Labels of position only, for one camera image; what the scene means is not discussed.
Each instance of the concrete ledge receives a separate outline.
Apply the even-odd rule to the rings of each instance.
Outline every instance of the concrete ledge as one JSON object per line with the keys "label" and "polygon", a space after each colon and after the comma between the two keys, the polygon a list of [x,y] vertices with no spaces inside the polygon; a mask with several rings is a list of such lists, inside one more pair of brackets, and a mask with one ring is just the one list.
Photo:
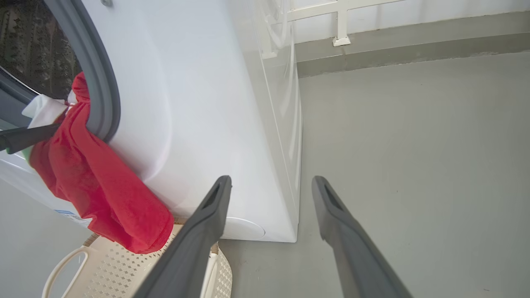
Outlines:
{"label": "concrete ledge", "polygon": [[350,39],[351,45],[341,47],[333,47],[331,39],[297,44],[298,76],[528,51],[530,12],[361,32]]}

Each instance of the beige plastic basket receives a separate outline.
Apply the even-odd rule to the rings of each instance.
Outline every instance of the beige plastic basket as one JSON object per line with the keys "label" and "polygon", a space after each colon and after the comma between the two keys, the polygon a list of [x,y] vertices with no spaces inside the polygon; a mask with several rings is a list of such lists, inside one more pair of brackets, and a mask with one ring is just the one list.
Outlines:
{"label": "beige plastic basket", "polygon": [[[51,287],[61,270],[79,254],[83,254],[85,259],[63,298],[132,297],[181,227],[181,224],[175,224],[165,246],[146,255],[137,255],[115,242],[93,235],[57,264],[46,281],[42,298],[49,298]],[[200,297],[229,298],[231,291],[232,269],[215,244],[208,259]]]}

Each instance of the gray floor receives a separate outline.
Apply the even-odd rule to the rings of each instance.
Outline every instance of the gray floor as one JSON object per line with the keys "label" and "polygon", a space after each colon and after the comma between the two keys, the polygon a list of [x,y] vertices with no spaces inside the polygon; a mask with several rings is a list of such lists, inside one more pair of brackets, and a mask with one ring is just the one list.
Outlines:
{"label": "gray floor", "polygon": [[527,297],[530,53],[301,79],[298,242],[223,240],[232,297],[341,297],[327,177],[415,297]]}

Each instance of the red cloth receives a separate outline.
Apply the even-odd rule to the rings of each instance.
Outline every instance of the red cloth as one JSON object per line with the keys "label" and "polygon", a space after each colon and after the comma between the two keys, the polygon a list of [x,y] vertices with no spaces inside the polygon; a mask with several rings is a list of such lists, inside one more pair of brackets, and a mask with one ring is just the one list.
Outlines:
{"label": "red cloth", "polygon": [[161,249],[173,216],[103,141],[86,129],[90,96],[83,73],[72,84],[78,104],[48,141],[36,144],[31,166],[51,192],[74,204],[89,229],[134,253]]}

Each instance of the washing machine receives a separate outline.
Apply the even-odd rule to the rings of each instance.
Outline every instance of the washing machine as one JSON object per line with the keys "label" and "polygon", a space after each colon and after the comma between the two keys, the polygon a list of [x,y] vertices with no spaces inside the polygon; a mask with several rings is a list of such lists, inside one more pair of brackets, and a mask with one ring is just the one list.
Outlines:
{"label": "washing machine", "polygon": [[[85,72],[87,128],[175,216],[230,175],[223,238],[296,241],[302,109],[288,1],[44,1]],[[2,71],[18,102],[39,93]],[[88,223],[36,175],[1,153],[0,178]]]}

